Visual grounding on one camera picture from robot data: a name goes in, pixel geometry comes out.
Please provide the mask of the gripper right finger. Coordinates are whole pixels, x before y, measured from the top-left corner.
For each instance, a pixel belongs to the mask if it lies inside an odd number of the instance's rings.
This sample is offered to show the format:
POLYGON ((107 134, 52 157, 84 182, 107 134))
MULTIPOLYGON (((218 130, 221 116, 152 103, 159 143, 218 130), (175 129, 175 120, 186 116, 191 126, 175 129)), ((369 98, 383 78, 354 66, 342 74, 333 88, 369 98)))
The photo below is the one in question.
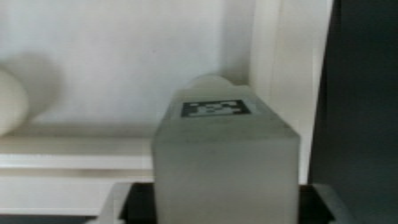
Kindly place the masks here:
POLYGON ((344 199, 326 184, 301 186, 299 224, 356 224, 344 199))

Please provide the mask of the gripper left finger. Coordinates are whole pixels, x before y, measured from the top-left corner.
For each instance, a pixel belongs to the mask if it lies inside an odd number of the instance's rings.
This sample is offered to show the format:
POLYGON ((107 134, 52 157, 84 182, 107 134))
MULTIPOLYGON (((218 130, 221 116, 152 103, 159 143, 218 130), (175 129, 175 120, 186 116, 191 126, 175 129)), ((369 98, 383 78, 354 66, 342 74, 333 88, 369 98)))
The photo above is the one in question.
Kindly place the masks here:
POLYGON ((152 183, 114 185, 95 224, 157 224, 152 183))

